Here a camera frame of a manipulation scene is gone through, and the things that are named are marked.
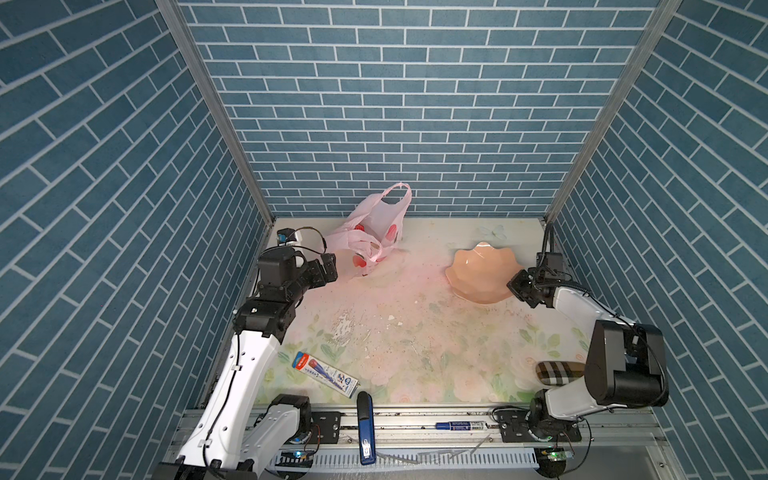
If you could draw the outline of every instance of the bowl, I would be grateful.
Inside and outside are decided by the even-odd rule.
[[[488,305],[512,296],[507,282],[522,268],[512,250],[481,242],[472,250],[457,251],[445,276],[457,296]]]

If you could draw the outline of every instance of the table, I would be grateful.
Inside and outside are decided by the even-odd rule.
[[[341,223],[278,219],[273,237],[285,227],[329,233]],[[314,232],[302,234],[305,245],[322,249]],[[299,351],[356,377],[374,402],[528,401],[543,388],[536,363],[584,362],[592,325],[514,297],[492,305],[463,300],[452,292],[445,268],[456,250],[482,241],[510,247],[522,266],[534,266],[542,235],[539,220],[531,218],[407,217],[399,249],[370,275],[355,276],[351,252],[337,253],[339,280],[304,296],[256,404],[279,393],[306,395],[312,403],[354,403],[293,369]]]

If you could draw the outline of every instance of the brick wall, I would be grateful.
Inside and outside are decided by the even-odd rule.
[[[276,3],[181,2],[278,216],[540,217],[657,0]]]
[[[262,229],[152,0],[0,2],[0,478],[143,478]]]
[[[766,23],[684,0],[558,219],[580,279],[664,331],[689,478],[766,478]]]

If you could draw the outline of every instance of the blue stapler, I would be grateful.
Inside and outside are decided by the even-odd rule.
[[[357,394],[357,432],[360,438],[360,463],[376,463],[376,439],[373,437],[373,400],[368,392]]]

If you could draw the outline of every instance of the plastic bag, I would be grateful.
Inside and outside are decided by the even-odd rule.
[[[389,192],[398,187],[408,190],[396,204],[383,201]],[[326,236],[328,251],[349,249],[356,253],[355,266],[362,267],[362,274],[371,273],[376,264],[389,255],[402,237],[402,218],[411,204],[411,187],[400,182],[380,194],[369,195],[341,227]]]

